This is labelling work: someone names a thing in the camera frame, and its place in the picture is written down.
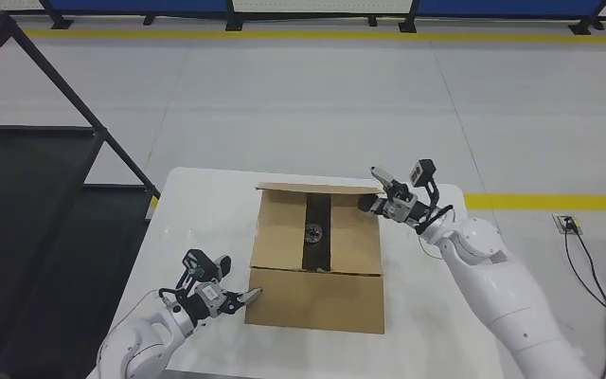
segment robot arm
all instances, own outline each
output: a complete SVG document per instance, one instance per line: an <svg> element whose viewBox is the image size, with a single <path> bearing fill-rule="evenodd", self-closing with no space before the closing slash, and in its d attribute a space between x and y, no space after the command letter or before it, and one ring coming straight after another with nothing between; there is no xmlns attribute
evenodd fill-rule
<svg viewBox="0 0 606 379"><path fill-rule="evenodd" d="M410 179L414 187L428 189L427 183L433 182L435 167L428 162L421 160L413 169ZM384 172L376 168L371 171L375 177L376 172ZM387 199L365 196L360 200L360 210L405 223L428 244L439 248L472 311L509 350L525 378L595 377L561 335L543 290L509 252L496 227L482 219L457 218L451 206L438 208L437 190L427 190L431 205L426 206L405 184L386 172L385 177L392 184L386 186L379 179ZM396 196L388 193L393 191L393 182L399 188Z"/></svg>
<svg viewBox="0 0 606 379"><path fill-rule="evenodd" d="M189 250L183 259L186 272L177 290L160 289L165 307L151 317L136 318L111 330L99 348L97 366L88 379L125 379L157 377L169 364L172 354L193 334L200 321L221 314L234 315L261 293L255 288L246 293L224 290L219 282L231 268L227 256L212 261L202 250ZM199 283L193 294L189 292ZM165 293L174 294L170 301ZM153 325L163 326L169 341L163 342Z"/></svg>

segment metal frame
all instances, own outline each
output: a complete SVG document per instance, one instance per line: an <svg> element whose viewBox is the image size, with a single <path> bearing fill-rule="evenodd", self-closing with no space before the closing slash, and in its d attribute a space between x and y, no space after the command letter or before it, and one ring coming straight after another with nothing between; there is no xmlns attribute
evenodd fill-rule
<svg viewBox="0 0 606 379"><path fill-rule="evenodd" d="M602 0L588 17L582 17L578 24L569 25L568 28L577 35L590 35L589 27L604 30L604 25L599 21L599 14L604 7L606 7L606 0Z"/></svg>
<svg viewBox="0 0 606 379"><path fill-rule="evenodd" d="M40 5L53 20L54 24L50 27L51 29L68 29L74 23L74 20L65 20L62 15L57 13L50 5L49 0L40 0Z"/></svg>
<svg viewBox="0 0 606 379"><path fill-rule="evenodd" d="M225 29L228 31L241 30L241 25L244 21L273 21L273 20L300 20L311 18L347 18L347 17L366 17L368 25L375 27L378 17L404 17L403 23L398 23L401 32L416 32L415 20L420 18L457 18L457 19L497 19L497 20L578 20L580 22L569 28L575 34L591 34L588 30L589 26L597 30L603 30L604 25L600 20L606 20L606 17L599 17L600 12L606 8L606 0L603 0L591 15L527 15L527 14L446 14L446 13L418 13L420 0L413 0L408 13L402 14L380 14L380 13L301 13L301 12L236 12L233 8L232 0L225 0L226 11L185 11L185 12L148 12L145 10L139 11L94 11L94 10L79 10L79 9L64 9L61 11L54 10L49 3L50 0L40 0L45 9L28 9L28 10L11 10L9 14L26 15L26 14L48 14L55 25L53 28L68 28L72 20L64 20L64 15L138 15L145 17L143 25L151 25L157 16L167 16L176 18L193 18L193 19L210 19L226 20Z"/></svg>
<svg viewBox="0 0 606 379"><path fill-rule="evenodd" d="M141 169L134 163L133 159L124 151L124 149L117 143L116 139L110 134L105 126L98 120L93 112L86 106L84 101L74 92L72 87L69 86L67 81L57 72L55 67L46 59L42 52L36 47L35 44L26 36L21 28L15 23L15 21L5 12L0 12L0 42L4 43L8 38L12 37L13 40L26 52L26 54L35 62L38 67L45 73L45 75L59 88L63 95L72 103L72 105L80 112L80 114L86 118L90 125L95 129L103 141L107 142L108 145L116 152L116 154L122 159L124 163L131 169L137 178L145 185L145 187L151 191L153 196L160 198L160 191L150 181Z"/></svg>
<svg viewBox="0 0 606 379"><path fill-rule="evenodd" d="M24 10L12 11L10 14L48 14L53 20L53 29L67 29L73 20L65 20L64 15L138 15L143 16L143 25L149 26L157 16L168 16L176 18L197 18L197 19L224 19L226 21L226 31L241 31L245 21L274 21L274 20L306 20L323 18L349 18L365 17L370 27L377 25L378 17L402 17L403 23L398 23L401 32L416 33L415 19L419 9L420 0L413 0L408 13L351 13L351 12L238 12L234 10L232 0L225 0L225 12L148 12L148 11L93 11L64 9L55 10L50 4L50 0L40 0L44 10Z"/></svg>

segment metal pole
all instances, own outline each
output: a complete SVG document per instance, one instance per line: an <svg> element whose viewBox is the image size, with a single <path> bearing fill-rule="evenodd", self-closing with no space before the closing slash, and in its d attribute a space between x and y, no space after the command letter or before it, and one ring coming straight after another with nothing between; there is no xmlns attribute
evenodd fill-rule
<svg viewBox="0 0 606 379"><path fill-rule="evenodd" d="M577 35L590 35L589 26L594 26L597 30L603 30L604 25L600 23L598 17L604 7L606 7L606 0L602 0L588 17L581 18L578 24L569 25L568 28Z"/></svg>
<svg viewBox="0 0 606 379"><path fill-rule="evenodd" d="M55 67L46 59L42 52L36 47L35 44L31 42L31 40L26 36L26 34L21 30L21 28L14 22L14 20L9 18L9 21L12 23L12 38L19 44L19 46L26 52L26 54L31 58L41 70L46 74L46 76L51 79L51 81L59 88L59 90L63 93L63 95L69 100L78 109L81 115L86 118L86 120L91 124L91 126L98 132L104 136L104 139L107 143L114 149L114 151L118 154L118 156L126 163L126 165L134 172L136 177L139 178L141 182L151 190L153 196L160 198L160 191L153 185L153 183L148 179L141 169L134 163L134 161L129 157L129 155L122 149L122 147L117 143L114 137L109 133L107 128L103 126L101 121L93 114L93 112L84 104L84 101L80 99L80 97L74 92L72 87L67 84L67 81L57 72Z"/></svg>
<svg viewBox="0 0 606 379"><path fill-rule="evenodd" d="M74 20L65 20L62 15L60 15L51 5L48 0L40 0L40 5L45 9L46 14L50 16L53 23L55 23L51 29L67 29L73 23Z"/></svg>
<svg viewBox="0 0 606 379"><path fill-rule="evenodd" d="M420 0L413 0L408 10L408 15L403 23L398 23L401 33L416 33L417 28L415 27L415 18L417 17L417 11L419 10Z"/></svg>
<svg viewBox="0 0 606 379"><path fill-rule="evenodd" d="M0 47L10 38L9 14L0 10Z"/></svg>

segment open cardboard box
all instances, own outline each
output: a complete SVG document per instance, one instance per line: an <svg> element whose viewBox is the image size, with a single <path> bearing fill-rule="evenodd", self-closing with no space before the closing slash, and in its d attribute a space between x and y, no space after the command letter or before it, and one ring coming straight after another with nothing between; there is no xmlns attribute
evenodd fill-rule
<svg viewBox="0 0 606 379"><path fill-rule="evenodd" d="M377 188L260 183L248 324L384 334Z"/></svg>

